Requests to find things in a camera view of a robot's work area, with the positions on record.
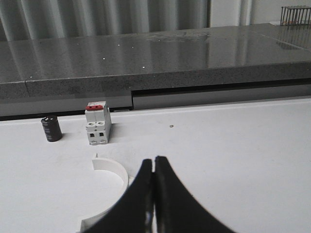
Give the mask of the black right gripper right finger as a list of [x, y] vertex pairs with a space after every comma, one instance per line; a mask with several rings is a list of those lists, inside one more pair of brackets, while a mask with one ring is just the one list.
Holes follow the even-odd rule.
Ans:
[[159, 233], [232, 233], [187, 190], [167, 157], [155, 159], [154, 201]]

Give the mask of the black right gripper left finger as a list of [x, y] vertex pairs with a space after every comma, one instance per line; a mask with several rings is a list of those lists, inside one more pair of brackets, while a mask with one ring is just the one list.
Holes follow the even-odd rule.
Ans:
[[122, 197], [108, 213], [86, 233], [151, 233], [153, 231], [152, 160], [144, 159], [141, 167]]

